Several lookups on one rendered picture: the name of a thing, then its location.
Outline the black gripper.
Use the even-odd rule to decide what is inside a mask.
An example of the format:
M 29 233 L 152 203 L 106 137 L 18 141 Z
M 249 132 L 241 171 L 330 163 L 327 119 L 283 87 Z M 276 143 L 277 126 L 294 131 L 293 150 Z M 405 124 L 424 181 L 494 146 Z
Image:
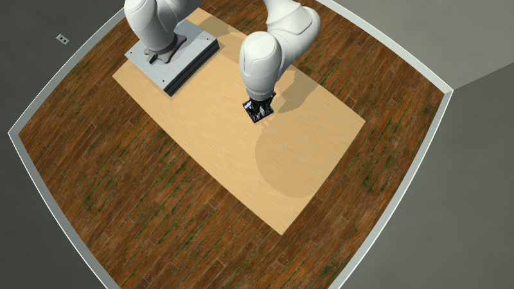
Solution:
M 265 111 L 267 110 L 266 107 L 269 107 L 273 98 L 275 97 L 276 93 L 275 91 L 273 92 L 272 96 L 264 101 L 256 101 L 252 98 L 250 98 L 249 100 L 249 103 L 245 103 L 244 104 L 244 107 L 246 109 L 246 111 L 250 111 L 250 113 L 254 116 L 256 115 L 257 118 L 259 119 L 260 118 L 260 112 L 261 114 L 264 116 L 265 115 Z M 258 105 L 259 104 L 259 105 Z M 255 105 L 254 106 L 254 110 L 251 108 L 251 105 Z M 260 107 L 260 108 L 258 108 Z

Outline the black knob box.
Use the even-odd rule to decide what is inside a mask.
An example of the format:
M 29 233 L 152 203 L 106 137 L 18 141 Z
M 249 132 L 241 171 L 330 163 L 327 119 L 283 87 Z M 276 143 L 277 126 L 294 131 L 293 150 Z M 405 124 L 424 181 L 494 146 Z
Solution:
M 245 102 L 245 103 L 249 103 L 249 101 L 247 101 L 247 102 Z M 245 103 L 243 103 L 242 105 L 244 105 Z M 251 105 L 251 108 L 253 109 L 253 108 L 254 108 L 254 106 L 253 106 L 253 105 Z M 267 109 L 267 110 L 265 111 L 265 115 L 264 115 L 264 116 L 260 113 L 260 119 L 258 119 L 256 115 L 254 115 L 254 116 L 253 116 L 253 115 L 250 113 L 250 111 L 247 111 L 247 113 L 248 113 L 248 115 L 250 116 L 250 118 L 252 119 L 253 123 L 256 123 L 256 122 L 258 122 L 259 120 L 261 120 L 261 119 L 265 118 L 266 116 L 268 116 L 268 115 L 270 115 L 270 114 L 272 114 L 272 113 L 274 112 L 271 106 L 270 106 L 270 107 L 268 107 L 268 108 L 266 107 L 266 109 Z

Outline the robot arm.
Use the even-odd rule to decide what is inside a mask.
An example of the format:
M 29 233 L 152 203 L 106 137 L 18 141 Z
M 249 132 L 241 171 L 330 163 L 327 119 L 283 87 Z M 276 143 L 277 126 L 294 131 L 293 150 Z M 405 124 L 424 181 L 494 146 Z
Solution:
M 126 0 L 127 21 L 147 48 L 147 62 L 168 64 L 187 41 L 174 33 L 176 25 L 193 13 L 203 0 Z M 267 32 L 248 35 L 240 48 L 240 73 L 247 94 L 256 101 L 270 98 L 286 69 L 315 41 L 321 28 L 318 13 L 293 0 L 263 0 Z M 273 37 L 274 35 L 275 37 Z M 277 40 L 276 40 L 277 39 Z M 247 85 L 246 85 L 247 84 Z

